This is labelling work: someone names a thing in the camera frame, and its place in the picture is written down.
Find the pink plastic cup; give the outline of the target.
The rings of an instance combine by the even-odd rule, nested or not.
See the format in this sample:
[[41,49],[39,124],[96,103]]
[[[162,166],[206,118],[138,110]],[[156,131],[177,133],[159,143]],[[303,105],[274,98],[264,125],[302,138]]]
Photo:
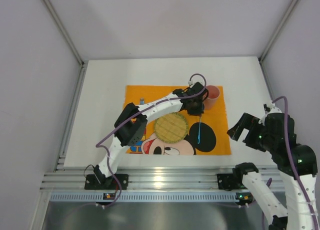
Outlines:
[[203,104],[205,110],[210,110],[217,102],[220,96],[220,90],[217,86],[213,85],[207,86],[206,89],[208,90],[208,96],[207,99],[203,102]]

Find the orange Mickey Mouse placemat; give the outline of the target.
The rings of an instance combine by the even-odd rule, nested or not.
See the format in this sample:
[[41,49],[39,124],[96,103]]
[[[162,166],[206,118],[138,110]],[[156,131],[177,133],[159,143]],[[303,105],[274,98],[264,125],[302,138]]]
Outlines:
[[127,150],[132,155],[166,155],[166,156],[225,156],[231,155],[230,141],[227,136],[228,121],[224,102],[223,88],[218,87],[220,96],[210,110],[205,110],[201,115],[201,139],[197,144],[199,117],[183,115],[188,122],[189,130],[183,140],[169,144],[159,140],[154,133],[155,120],[149,123],[142,139]]

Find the yellow round woven coaster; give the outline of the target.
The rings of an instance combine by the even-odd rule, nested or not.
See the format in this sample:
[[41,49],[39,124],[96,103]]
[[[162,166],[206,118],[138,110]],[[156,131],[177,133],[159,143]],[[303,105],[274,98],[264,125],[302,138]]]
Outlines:
[[187,119],[179,113],[170,113],[156,119],[153,127],[156,137],[169,144],[183,140],[188,130]]

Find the blue metallic spoon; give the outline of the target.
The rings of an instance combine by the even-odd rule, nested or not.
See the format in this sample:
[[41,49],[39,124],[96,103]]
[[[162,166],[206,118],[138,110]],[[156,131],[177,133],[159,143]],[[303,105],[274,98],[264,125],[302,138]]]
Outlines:
[[199,121],[198,121],[198,132],[197,132],[197,144],[201,143],[201,120],[202,116],[199,116]]

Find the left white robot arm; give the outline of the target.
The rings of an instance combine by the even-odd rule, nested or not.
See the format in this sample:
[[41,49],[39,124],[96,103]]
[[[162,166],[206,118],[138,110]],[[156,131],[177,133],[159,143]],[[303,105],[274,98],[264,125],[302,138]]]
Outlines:
[[114,129],[97,144],[106,150],[103,160],[94,167],[93,174],[100,185],[109,185],[125,151],[143,137],[147,125],[167,114],[187,111],[198,116],[204,112],[208,90],[196,82],[186,89],[176,89],[167,96],[144,105],[129,103],[117,118]]

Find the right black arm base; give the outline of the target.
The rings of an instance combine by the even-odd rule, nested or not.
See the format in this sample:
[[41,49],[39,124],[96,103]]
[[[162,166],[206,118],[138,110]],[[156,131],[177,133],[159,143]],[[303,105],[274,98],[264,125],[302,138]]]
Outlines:
[[218,189],[228,192],[246,189],[242,180],[243,176],[250,172],[258,173],[259,170],[253,163],[241,163],[232,169],[232,173],[217,174]]

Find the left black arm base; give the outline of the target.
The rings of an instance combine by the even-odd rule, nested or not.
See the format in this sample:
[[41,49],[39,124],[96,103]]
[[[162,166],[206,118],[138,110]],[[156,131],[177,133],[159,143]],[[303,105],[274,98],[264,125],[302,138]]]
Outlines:
[[[85,174],[86,170],[92,167],[92,174]],[[98,167],[98,165],[88,165],[83,175],[85,176],[85,190],[126,190],[129,184],[129,175],[115,174],[115,177],[105,177]]]

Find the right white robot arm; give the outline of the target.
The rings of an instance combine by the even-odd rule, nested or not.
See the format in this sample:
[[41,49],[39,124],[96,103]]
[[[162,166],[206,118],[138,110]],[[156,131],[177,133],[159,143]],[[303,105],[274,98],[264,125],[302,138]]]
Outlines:
[[283,113],[271,113],[259,119],[244,113],[227,131],[238,140],[244,129],[247,147],[269,152],[284,183],[286,205],[280,204],[274,193],[263,182],[253,163],[236,165],[232,173],[255,198],[264,213],[270,230],[318,230],[315,183],[318,173],[314,151],[297,143],[295,122]]

